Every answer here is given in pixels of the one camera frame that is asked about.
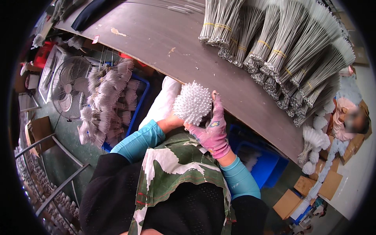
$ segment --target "pink floral glove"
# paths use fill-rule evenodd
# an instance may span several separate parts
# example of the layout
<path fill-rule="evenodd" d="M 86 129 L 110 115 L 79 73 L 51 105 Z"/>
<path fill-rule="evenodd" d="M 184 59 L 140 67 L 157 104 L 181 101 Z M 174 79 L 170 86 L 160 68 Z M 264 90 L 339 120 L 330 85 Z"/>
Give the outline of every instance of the pink floral glove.
<path fill-rule="evenodd" d="M 198 142 L 207 149 L 213 158 L 218 159 L 226 155 L 230 151 L 226 137 L 226 121 L 224 120 L 224 110 L 221 97 L 213 91 L 213 118 L 209 126 L 205 129 L 196 125 L 184 124 Z"/>

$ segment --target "blue arm sleeve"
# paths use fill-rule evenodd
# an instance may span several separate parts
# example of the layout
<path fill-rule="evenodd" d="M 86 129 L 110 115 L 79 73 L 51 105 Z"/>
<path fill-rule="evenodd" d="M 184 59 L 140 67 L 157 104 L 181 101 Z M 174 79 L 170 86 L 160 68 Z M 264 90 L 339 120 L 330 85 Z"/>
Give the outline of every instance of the blue arm sleeve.
<path fill-rule="evenodd" d="M 140 130 L 115 145 L 111 153 L 123 155 L 130 163 L 135 163 L 145 156 L 148 147 L 154 148 L 165 138 L 166 136 L 158 124 L 151 120 Z"/>
<path fill-rule="evenodd" d="M 240 161 L 239 157 L 226 167 L 222 167 L 223 176 L 230 189 L 232 199 L 243 195 L 251 195 L 261 199 L 260 189 L 244 164 Z"/>

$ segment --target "electric fan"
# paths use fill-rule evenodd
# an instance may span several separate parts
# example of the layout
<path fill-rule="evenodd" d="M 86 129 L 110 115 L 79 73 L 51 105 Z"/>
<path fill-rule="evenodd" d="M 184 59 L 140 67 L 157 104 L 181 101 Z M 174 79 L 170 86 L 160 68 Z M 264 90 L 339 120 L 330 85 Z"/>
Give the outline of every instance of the electric fan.
<path fill-rule="evenodd" d="M 74 56 L 62 63 L 52 83 L 52 103 L 55 109 L 68 121 L 80 118 L 80 110 L 89 96 L 88 72 L 91 64 L 80 56 Z"/>

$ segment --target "black shirt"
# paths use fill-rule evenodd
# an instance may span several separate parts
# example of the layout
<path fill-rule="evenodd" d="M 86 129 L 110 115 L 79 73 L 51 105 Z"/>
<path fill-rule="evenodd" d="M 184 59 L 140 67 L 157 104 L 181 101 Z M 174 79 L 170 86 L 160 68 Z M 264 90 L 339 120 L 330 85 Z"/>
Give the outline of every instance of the black shirt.
<path fill-rule="evenodd" d="M 128 231 L 136 208 L 141 164 L 130 164 L 117 153 L 99 157 L 80 205 L 85 234 L 119 235 Z M 263 234 L 268 213 L 263 201 L 240 196 L 231 205 L 237 220 L 232 223 L 232 235 Z M 185 182 L 166 201 L 147 209 L 143 229 L 155 229 L 164 235 L 220 235 L 224 220 L 221 187 Z"/>

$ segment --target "wooden table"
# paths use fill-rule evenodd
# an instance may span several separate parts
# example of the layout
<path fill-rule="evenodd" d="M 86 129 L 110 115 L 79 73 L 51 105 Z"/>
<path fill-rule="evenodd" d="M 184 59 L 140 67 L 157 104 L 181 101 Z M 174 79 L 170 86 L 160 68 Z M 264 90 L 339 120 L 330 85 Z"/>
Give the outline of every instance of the wooden table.
<path fill-rule="evenodd" d="M 158 0 L 145 2 L 172 5 Z M 88 29 L 77 32 L 71 25 L 87 4 L 55 27 L 89 39 L 100 35 L 100 43 L 179 82 L 196 80 L 209 90 L 217 90 L 227 111 L 297 163 L 297 155 L 303 150 L 302 129 L 294 126 L 246 71 L 221 59 L 218 48 L 199 42 L 203 14 L 185 15 L 155 6 L 121 3 Z"/>

